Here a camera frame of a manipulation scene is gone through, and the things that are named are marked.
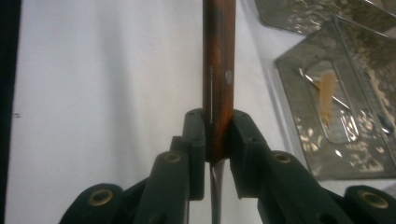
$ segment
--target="silver tray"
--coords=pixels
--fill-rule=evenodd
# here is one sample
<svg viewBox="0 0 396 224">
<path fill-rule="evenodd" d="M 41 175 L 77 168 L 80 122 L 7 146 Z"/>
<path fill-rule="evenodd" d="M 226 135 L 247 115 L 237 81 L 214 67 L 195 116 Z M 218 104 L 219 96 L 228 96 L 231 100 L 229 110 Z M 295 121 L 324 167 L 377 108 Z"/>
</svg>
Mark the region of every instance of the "silver tray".
<svg viewBox="0 0 396 224">
<path fill-rule="evenodd" d="M 333 17 L 276 65 L 317 179 L 396 177 L 396 39 Z M 336 82 L 325 125 L 313 81 L 329 69 Z"/>
<path fill-rule="evenodd" d="M 333 15 L 380 33 L 396 24 L 395 0 L 256 0 L 256 6 L 264 24 L 303 35 L 319 30 Z"/>
</svg>

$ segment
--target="brass grommet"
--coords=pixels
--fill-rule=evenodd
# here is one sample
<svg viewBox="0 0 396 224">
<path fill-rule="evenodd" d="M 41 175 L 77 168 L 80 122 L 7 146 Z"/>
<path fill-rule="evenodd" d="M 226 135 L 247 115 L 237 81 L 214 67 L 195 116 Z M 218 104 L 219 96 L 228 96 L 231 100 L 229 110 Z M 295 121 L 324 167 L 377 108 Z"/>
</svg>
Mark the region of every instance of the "brass grommet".
<svg viewBox="0 0 396 224">
<path fill-rule="evenodd" d="M 372 207 L 381 209 L 386 209 L 389 207 L 387 200 L 370 191 L 360 190 L 358 191 L 358 195 L 363 201 L 370 204 Z"/>
<path fill-rule="evenodd" d="M 290 157 L 288 157 L 288 156 L 286 156 L 286 155 L 283 155 L 283 154 L 275 154 L 275 159 L 276 159 L 277 161 L 282 162 L 282 163 L 289 163 L 289 162 L 291 162 Z"/>
<path fill-rule="evenodd" d="M 110 189 L 96 189 L 90 195 L 90 198 L 88 199 L 88 204 L 92 206 L 101 206 L 110 202 L 113 196 L 113 191 L 111 191 Z"/>
<path fill-rule="evenodd" d="M 181 160 L 180 155 L 176 153 L 168 153 L 165 155 L 165 161 L 170 162 L 170 163 L 175 163 Z"/>
</svg>

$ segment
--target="embossed metal tray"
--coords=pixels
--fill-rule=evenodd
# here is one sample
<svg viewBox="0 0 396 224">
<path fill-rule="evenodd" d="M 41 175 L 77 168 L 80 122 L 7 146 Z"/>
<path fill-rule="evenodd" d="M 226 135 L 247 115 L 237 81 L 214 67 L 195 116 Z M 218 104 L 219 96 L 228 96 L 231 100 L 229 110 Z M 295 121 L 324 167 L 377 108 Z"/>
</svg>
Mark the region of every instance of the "embossed metal tray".
<svg viewBox="0 0 396 224">
<path fill-rule="evenodd" d="M 276 65 L 317 179 L 396 177 L 395 38 L 334 17 Z M 329 69 L 336 82 L 332 122 L 324 125 L 314 82 Z"/>
<path fill-rule="evenodd" d="M 256 6 L 264 24 L 303 35 L 319 30 L 333 15 L 380 33 L 388 30 L 389 21 L 396 22 L 390 14 L 396 13 L 394 0 L 256 0 Z"/>
</svg>

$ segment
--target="white backdrop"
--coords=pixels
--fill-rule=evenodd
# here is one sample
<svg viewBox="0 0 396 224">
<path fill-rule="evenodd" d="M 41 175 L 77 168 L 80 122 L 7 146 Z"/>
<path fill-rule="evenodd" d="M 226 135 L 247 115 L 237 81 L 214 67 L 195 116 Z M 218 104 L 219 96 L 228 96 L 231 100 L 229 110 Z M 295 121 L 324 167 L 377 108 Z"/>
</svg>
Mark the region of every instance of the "white backdrop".
<svg viewBox="0 0 396 224">
<path fill-rule="evenodd" d="M 301 158 L 274 59 L 303 37 L 262 26 L 253 0 L 236 14 L 234 107 L 273 150 Z M 84 189 L 147 177 L 201 102 L 201 1 L 23 1 L 6 223 L 57 223 Z M 208 173 L 205 186 L 192 224 L 210 223 Z M 237 199 L 227 164 L 222 223 L 261 223 L 256 203 Z"/>
</svg>

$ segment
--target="white surface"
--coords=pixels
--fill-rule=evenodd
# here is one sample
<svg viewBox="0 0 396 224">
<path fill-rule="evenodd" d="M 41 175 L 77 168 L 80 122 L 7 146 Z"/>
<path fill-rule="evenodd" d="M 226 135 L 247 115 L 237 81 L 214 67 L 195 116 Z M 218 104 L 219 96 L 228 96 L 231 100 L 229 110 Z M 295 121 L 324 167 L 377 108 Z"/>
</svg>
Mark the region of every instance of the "white surface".
<svg viewBox="0 0 396 224">
<path fill-rule="evenodd" d="M 302 39 L 263 27 L 254 1 L 237 1 L 234 107 L 273 150 L 300 158 L 273 76 L 274 59 Z M 201 95 L 201 1 L 23 1 L 6 223 L 57 223 L 87 187 L 145 178 Z M 347 184 L 325 183 L 339 193 Z M 209 198 L 206 172 L 190 223 L 210 223 Z M 236 198 L 227 169 L 222 222 L 261 223 L 256 202 Z"/>
</svg>

